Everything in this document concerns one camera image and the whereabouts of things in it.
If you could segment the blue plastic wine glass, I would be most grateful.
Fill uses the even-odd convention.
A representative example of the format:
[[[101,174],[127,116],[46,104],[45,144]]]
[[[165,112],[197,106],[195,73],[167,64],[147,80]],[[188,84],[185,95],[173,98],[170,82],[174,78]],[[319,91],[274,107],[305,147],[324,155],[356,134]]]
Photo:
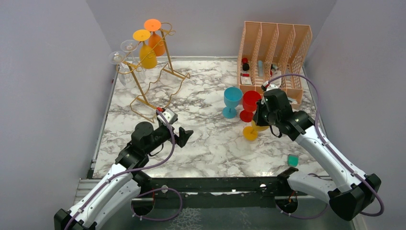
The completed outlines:
[[[236,117],[236,107],[239,105],[242,97],[243,92],[237,87],[229,87],[224,91],[225,108],[222,110],[222,114],[225,118],[231,119]]]

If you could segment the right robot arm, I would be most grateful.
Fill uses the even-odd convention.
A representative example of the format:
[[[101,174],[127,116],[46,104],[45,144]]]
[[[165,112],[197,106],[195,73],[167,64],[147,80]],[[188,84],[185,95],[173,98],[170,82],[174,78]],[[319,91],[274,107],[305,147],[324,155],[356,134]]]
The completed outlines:
[[[280,194],[298,191],[313,196],[346,221],[363,214],[378,198],[381,179],[374,173],[366,174],[345,158],[306,112],[293,111],[284,91],[266,91],[256,106],[253,116],[256,125],[277,127],[280,135],[288,136],[310,153],[332,179],[328,182],[290,167],[277,176],[276,188]]]

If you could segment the clear front wine glass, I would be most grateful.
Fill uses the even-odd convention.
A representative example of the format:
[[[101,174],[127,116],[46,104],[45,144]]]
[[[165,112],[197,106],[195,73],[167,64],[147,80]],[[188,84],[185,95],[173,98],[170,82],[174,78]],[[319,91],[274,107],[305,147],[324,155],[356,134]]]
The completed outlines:
[[[128,66],[124,64],[126,53],[123,51],[114,51],[109,55],[109,62],[116,65],[118,80],[123,86],[126,86],[126,75],[129,73]]]

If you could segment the clear wine glass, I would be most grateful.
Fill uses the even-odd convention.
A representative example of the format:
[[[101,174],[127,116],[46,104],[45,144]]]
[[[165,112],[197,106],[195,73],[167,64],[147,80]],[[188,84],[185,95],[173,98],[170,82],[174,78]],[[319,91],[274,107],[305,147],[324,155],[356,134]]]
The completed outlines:
[[[138,64],[138,61],[133,54],[133,51],[137,48],[138,45],[139,45],[139,42],[137,42],[135,40],[125,40],[120,45],[120,48],[124,52],[129,53],[129,55],[131,57],[131,63],[134,65]],[[145,81],[146,75],[145,75],[144,69],[142,67],[138,67],[137,70],[139,70],[138,77],[140,78],[140,80]]]
[[[109,62],[116,65],[118,80],[123,86],[126,86],[126,75],[129,73],[128,66],[124,64],[126,53],[123,51],[114,51],[109,55]]]

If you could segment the red plastic wine glass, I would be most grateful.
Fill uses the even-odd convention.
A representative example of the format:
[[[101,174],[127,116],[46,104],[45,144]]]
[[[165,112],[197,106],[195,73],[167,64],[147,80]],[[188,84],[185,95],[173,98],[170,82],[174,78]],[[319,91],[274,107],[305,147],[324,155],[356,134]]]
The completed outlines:
[[[254,112],[257,109],[257,101],[261,99],[261,95],[256,91],[247,91],[242,98],[243,111],[239,117],[243,122],[251,122]]]

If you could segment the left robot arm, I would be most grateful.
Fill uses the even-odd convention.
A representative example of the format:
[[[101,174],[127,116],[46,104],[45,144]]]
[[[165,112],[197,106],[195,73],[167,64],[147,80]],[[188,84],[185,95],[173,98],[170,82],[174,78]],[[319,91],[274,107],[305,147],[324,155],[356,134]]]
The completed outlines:
[[[54,215],[56,230],[99,230],[124,204],[136,196],[150,192],[151,178],[143,172],[148,155],[169,141],[184,147],[192,130],[179,128],[179,134],[160,122],[153,128],[150,122],[140,122],[131,140],[122,149],[107,174],[92,190],[69,210],[60,209]]]

